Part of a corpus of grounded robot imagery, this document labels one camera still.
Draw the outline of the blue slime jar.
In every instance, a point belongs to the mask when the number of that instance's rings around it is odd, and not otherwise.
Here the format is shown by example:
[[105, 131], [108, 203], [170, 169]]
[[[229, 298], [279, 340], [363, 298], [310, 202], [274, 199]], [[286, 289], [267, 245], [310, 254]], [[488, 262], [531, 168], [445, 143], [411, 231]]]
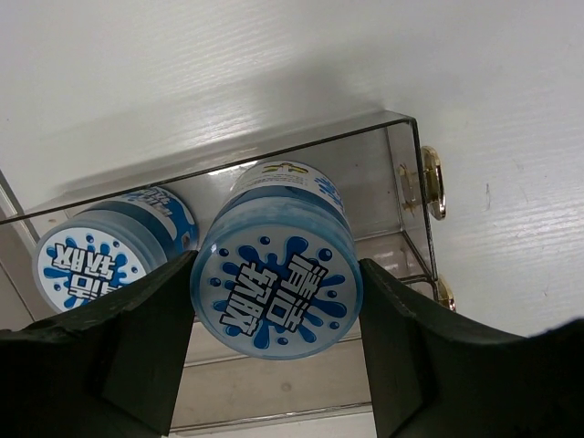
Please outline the blue slime jar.
[[175, 193], [151, 187], [91, 205], [45, 233], [32, 271], [58, 313], [148, 275], [198, 243], [195, 217]]
[[333, 181], [290, 160], [246, 170], [195, 258], [191, 297], [203, 326], [249, 357], [296, 360], [339, 342], [363, 282]]

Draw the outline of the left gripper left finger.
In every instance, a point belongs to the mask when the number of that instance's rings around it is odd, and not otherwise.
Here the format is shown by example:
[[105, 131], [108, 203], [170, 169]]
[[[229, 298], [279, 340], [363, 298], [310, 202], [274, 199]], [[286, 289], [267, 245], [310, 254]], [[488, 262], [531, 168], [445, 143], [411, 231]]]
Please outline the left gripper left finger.
[[194, 311], [187, 252], [86, 306], [1, 333], [4, 437], [163, 437]]

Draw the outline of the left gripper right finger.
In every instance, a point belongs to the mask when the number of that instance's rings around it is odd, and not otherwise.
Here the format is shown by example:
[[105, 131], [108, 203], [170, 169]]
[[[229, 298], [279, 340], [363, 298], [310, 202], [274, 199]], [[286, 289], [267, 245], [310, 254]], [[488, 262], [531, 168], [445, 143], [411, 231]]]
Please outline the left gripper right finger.
[[583, 323], [533, 337], [441, 306], [370, 259], [360, 330], [379, 437], [580, 437]]

